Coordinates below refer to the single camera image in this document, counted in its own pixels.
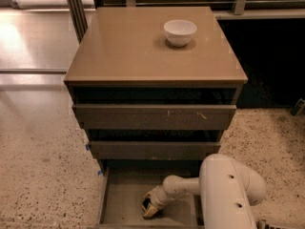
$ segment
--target speckled floor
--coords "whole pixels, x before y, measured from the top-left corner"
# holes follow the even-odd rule
[[[21,25],[25,30],[28,24]],[[36,35],[41,40],[45,36],[40,30],[31,34]],[[28,52],[42,55],[33,45],[29,44]],[[2,57],[5,68],[17,66],[11,60],[14,53]],[[52,57],[39,60],[46,67],[54,62]],[[69,56],[62,57],[55,65],[67,67],[69,61]],[[62,80],[63,75],[0,75],[1,229],[87,228],[96,223],[104,178],[85,149],[87,138],[78,127]],[[268,195],[253,207],[254,217],[304,229],[305,114],[238,109],[221,141],[220,153],[244,162],[266,180]]]

